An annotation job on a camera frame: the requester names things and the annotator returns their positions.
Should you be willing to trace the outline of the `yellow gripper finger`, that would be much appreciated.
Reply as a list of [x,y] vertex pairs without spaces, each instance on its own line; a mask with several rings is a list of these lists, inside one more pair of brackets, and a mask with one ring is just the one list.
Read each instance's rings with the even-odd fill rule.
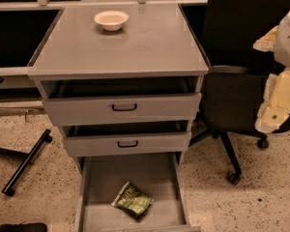
[[269,75],[254,126],[264,133],[290,131],[290,68]]
[[276,32],[277,26],[272,28],[268,33],[266,33],[263,37],[258,39],[254,44],[253,48],[262,52],[274,51],[275,42],[276,42]]

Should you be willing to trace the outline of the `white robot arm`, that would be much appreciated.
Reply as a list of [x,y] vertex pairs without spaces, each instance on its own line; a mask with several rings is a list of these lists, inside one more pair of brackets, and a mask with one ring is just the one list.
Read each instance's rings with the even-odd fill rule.
[[264,92],[255,128],[264,133],[282,129],[290,119],[290,11],[266,35],[253,44],[259,51],[271,51],[275,60],[285,69],[279,74],[270,74]]

